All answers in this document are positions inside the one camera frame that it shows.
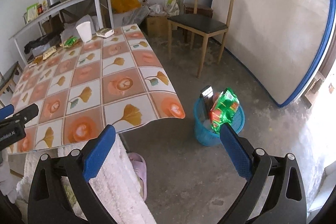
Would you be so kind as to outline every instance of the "yellow bag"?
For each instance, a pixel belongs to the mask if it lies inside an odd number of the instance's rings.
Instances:
[[[141,3],[139,0],[111,0],[113,13],[121,14],[139,8]]]

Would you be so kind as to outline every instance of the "slipper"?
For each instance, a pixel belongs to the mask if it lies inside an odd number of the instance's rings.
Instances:
[[[142,181],[143,200],[147,198],[147,167],[142,156],[137,153],[127,153],[129,160],[133,165],[134,172]]]

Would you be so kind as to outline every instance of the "checkered tablecloth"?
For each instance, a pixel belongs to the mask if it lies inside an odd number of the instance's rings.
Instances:
[[[115,29],[58,51],[24,69],[11,99],[15,112],[35,103],[26,137],[8,148],[23,153],[96,138],[106,124],[118,133],[184,110],[137,25]]]

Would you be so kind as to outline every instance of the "gray floor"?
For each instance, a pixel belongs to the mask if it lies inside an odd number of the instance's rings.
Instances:
[[[336,160],[329,130],[333,121],[323,120],[326,103],[308,110],[302,101],[279,109],[249,72],[224,52],[215,61],[219,45],[210,42],[200,79],[196,78],[201,40],[192,51],[174,32],[173,58],[168,60],[167,42],[155,38],[150,44],[164,66],[186,112],[185,119],[167,118],[125,133],[128,146],[147,163],[147,205],[158,224],[217,223],[245,184],[224,148],[205,147],[193,136],[193,105],[201,88],[231,87],[244,109],[246,122],[240,136],[268,154],[295,154],[310,206],[317,194],[326,164]],[[256,210],[261,210],[263,193]]]

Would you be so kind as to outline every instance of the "metal screw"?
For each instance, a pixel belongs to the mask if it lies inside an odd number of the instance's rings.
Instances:
[[[293,154],[291,154],[291,153],[289,153],[289,154],[287,155],[287,157],[288,157],[290,160],[295,160],[295,156],[294,156]]]
[[[43,154],[42,156],[41,156],[41,160],[46,160],[48,158],[48,154]]]
[[[74,149],[74,150],[71,151],[71,155],[74,156],[74,157],[78,156],[79,153],[80,153],[80,151],[78,149]]]
[[[263,156],[263,155],[265,155],[265,151],[264,151],[263,149],[261,149],[261,148],[258,148],[258,149],[256,150],[256,153],[257,153],[259,156]]]

